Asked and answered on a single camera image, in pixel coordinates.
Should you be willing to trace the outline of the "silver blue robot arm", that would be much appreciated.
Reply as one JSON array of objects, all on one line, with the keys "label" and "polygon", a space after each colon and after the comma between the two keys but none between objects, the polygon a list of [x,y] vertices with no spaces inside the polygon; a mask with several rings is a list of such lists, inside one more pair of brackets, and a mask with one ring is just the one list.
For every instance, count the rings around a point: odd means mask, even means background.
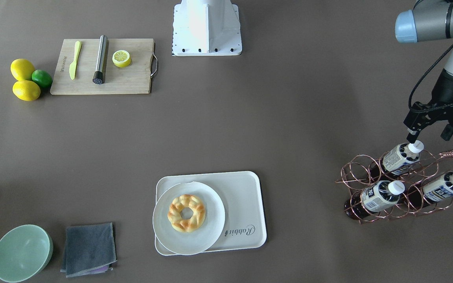
[{"label": "silver blue robot arm", "polygon": [[[453,0],[418,0],[413,9],[396,18],[395,36],[400,43],[417,43],[453,38]],[[421,131],[437,121],[447,121],[442,139],[453,136],[453,45],[446,50],[448,60],[440,73],[428,103],[409,101],[404,120],[407,140],[414,143]]]}]

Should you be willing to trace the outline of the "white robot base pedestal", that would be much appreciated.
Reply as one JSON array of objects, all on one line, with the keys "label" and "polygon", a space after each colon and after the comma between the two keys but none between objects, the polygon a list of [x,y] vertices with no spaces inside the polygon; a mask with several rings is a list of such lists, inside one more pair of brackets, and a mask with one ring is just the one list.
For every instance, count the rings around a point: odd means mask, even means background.
[{"label": "white robot base pedestal", "polygon": [[243,51],[239,8],[230,0],[182,0],[174,6],[174,56],[235,56]]}]

